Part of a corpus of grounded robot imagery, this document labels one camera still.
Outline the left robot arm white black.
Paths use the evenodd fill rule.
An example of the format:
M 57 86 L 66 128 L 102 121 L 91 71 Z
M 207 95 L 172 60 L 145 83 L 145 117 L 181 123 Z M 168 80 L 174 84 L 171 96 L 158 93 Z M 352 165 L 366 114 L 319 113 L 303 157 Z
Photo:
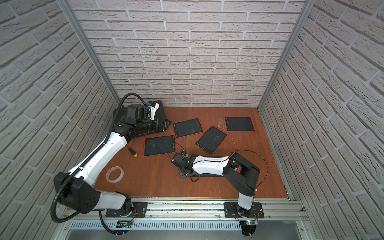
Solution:
M 164 132 L 170 125 L 171 121 L 167 120 L 161 101 L 116 109 L 112 129 L 107 137 L 76 167 L 55 176 L 56 196 L 51 214 L 56 214 L 57 204 L 75 210 L 76 214 L 103 209 L 123 210 L 128 214 L 127 196 L 100 192 L 94 188 L 94 183 L 110 160 L 131 140 Z

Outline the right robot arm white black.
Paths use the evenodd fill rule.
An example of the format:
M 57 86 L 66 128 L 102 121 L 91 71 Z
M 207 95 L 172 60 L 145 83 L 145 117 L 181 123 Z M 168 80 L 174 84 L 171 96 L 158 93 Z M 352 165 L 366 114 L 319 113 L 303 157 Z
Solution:
M 181 178 L 224 177 L 239 193 L 238 206 L 249 211 L 252 208 L 260 169 L 238 153 L 224 157 L 176 153 L 171 163 L 179 169 Z

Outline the left writing tablet red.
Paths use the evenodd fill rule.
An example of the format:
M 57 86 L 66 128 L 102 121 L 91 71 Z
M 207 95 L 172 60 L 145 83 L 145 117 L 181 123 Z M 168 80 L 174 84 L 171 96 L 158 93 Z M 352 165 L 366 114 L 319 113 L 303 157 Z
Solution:
M 144 157 L 173 153 L 175 136 L 147 138 L 144 141 Z

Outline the writing tablet red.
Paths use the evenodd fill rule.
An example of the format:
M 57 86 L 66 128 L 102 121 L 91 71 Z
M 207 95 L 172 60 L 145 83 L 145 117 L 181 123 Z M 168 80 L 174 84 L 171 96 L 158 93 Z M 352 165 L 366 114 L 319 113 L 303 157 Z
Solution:
M 175 136 L 147 138 L 144 141 L 144 157 L 173 153 Z
M 202 133 L 203 127 L 198 118 L 173 124 L 176 138 Z

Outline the far writing tablet red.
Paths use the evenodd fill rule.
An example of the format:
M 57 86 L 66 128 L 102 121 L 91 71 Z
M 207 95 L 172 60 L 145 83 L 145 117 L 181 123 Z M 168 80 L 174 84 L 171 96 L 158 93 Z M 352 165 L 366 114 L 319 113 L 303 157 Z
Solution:
M 173 124 L 176 138 L 202 133 L 203 127 L 198 118 Z

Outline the black plastic tool case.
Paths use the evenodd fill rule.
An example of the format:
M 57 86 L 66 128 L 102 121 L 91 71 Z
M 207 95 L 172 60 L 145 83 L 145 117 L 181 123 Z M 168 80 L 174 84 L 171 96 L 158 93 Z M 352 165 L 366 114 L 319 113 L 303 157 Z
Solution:
M 120 108 L 113 131 L 121 135 L 159 133 L 166 131 L 170 124 L 161 101 L 149 101 L 145 106 L 132 104 Z

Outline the black screwdriver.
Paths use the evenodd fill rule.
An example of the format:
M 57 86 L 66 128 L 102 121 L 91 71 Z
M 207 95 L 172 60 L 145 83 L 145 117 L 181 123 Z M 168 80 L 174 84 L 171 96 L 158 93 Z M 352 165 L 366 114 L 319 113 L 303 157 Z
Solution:
M 130 148 L 130 147 L 128 147 L 128 150 L 129 150 L 129 152 L 132 154 L 132 156 L 133 156 L 134 158 L 137 158 L 137 157 L 138 157 L 138 154 L 137 154 L 137 152 L 136 152 L 135 150 L 133 150 L 133 149 Z

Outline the white tape roll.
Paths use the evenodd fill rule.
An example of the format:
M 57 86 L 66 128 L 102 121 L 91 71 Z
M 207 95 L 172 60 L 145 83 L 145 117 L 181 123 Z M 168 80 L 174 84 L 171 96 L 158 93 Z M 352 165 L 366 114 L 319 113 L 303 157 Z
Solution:
M 124 177 L 124 170 L 119 167 L 112 167 L 106 173 L 106 180 L 111 184 L 116 184 Z

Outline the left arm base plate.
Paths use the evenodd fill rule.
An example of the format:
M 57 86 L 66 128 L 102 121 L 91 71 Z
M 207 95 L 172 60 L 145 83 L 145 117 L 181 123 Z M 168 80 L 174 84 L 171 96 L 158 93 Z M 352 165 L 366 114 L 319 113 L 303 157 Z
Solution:
M 106 212 L 107 218 L 144 218 L 147 211 L 148 202 L 130 202 L 127 210 L 112 210 Z

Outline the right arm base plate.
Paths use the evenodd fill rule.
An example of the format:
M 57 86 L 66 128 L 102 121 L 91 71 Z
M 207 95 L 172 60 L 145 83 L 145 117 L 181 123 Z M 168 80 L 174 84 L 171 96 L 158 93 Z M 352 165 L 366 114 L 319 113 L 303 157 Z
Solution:
M 265 217 L 263 206 L 261 203 L 253 202 L 250 210 L 241 208 L 238 203 L 224 203 L 224 211 L 226 218 L 238 219 L 263 219 Z

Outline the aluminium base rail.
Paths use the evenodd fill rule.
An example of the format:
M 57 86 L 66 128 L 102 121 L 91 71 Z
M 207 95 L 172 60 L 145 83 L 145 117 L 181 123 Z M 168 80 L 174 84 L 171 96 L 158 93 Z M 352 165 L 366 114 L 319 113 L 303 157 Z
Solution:
M 99 217 L 93 211 L 59 224 L 54 240 L 160 240 L 247 239 L 313 240 L 314 229 L 299 201 L 255 199 L 261 203 L 263 219 L 226 218 L 224 203 L 235 198 L 133 198 L 148 202 L 144 218 Z

